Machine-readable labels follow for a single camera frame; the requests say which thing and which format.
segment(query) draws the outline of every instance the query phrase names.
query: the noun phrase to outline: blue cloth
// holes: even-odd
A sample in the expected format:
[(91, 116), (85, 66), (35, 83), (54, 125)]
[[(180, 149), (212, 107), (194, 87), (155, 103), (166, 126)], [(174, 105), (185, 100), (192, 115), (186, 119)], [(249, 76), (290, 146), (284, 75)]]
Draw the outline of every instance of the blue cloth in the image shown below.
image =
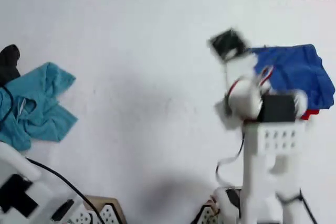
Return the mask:
[(334, 104), (335, 87), (313, 45), (253, 48), (258, 55), (255, 71), (273, 65), (270, 83), (278, 91), (301, 89), (308, 96), (308, 109), (328, 109)]
[[(9, 82), (12, 112), (1, 125), (0, 140), (18, 151), (30, 148), (31, 138), (61, 141), (77, 118), (60, 106), (56, 96), (67, 90), (76, 78), (53, 63)], [(0, 89), (0, 119), (11, 107), (10, 96)]]

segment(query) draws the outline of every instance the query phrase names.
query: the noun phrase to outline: white table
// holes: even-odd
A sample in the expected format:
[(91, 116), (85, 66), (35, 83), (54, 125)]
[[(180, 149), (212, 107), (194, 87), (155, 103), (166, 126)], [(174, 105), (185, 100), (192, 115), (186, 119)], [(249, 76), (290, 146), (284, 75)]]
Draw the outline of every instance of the white table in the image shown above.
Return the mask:
[[(217, 186), (217, 160), (239, 148), (240, 132), (225, 129), (214, 110), (226, 87), (206, 44), (211, 36), (234, 27), (251, 46), (313, 43), (336, 83), (335, 0), (0, 0), (0, 7), (0, 48), (20, 48), (21, 74), (52, 61), (77, 77), (60, 101), (78, 123), (59, 144), (34, 141), (28, 156), (86, 194), (118, 198), (129, 223), (190, 223)], [(239, 69), (249, 68), (233, 75)], [(336, 219), (335, 124), (335, 107), (313, 118), (303, 157), (302, 188), (320, 224)], [(242, 159), (222, 175), (241, 184)]]

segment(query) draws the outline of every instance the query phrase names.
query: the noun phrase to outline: red fabric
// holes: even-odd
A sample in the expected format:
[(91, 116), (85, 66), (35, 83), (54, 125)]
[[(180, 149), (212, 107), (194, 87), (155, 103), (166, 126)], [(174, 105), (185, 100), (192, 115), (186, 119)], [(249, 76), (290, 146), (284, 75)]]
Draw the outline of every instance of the red fabric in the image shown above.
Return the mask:
[(306, 110), (305, 114), (301, 117), (302, 120), (308, 120), (310, 115), (317, 115), (320, 110)]

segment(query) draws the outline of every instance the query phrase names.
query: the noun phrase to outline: black cloth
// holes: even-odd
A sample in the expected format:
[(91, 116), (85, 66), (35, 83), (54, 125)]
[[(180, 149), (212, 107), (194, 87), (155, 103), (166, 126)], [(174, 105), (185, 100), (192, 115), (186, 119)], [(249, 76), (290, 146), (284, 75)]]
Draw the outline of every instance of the black cloth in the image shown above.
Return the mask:
[(17, 70), (17, 61), (20, 51), (15, 45), (9, 45), (0, 52), (0, 87), (20, 77)]

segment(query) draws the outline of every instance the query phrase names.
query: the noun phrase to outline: teal towel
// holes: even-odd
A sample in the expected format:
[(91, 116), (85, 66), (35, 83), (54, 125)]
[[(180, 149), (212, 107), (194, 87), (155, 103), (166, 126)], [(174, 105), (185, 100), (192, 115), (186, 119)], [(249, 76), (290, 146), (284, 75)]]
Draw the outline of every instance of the teal towel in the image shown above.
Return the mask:
[[(56, 96), (66, 91), (76, 78), (54, 63), (45, 63), (9, 82), (12, 112), (0, 129), (0, 140), (18, 151), (30, 148), (31, 138), (61, 141), (77, 118), (58, 104)], [(0, 119), (10, 110), (11, 99), (0, 89)]]

